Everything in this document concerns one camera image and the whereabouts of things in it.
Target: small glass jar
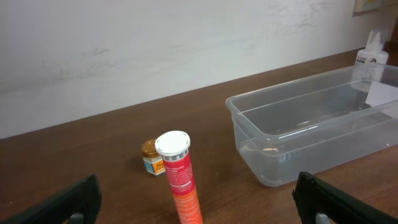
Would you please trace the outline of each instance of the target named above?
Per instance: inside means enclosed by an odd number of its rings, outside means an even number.
[[[142,155],[145,168],[147,171],[154,175],[159,175],[165,172],[162,156],[157,153],[155,149],[156,139],[146,141],[142,147]]]

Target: transparent storage box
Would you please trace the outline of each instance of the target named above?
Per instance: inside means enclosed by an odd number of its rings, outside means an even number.
[[[398,144],[398,68],[342,68],[226,100],[236,149],[275,187]]]

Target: wooden table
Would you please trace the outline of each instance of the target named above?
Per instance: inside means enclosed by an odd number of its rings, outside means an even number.
[[[88,174],[98,175],[97,223],[178,223],[167,177],[149,175],[141,144],[186,131],[205,223],[300,223],[295,182],[263,186],[238,154],[225,99],[353,64],[357,50],[189,91],[0,140],[0,220]],[[398,147],[318,174],[398,217]]]

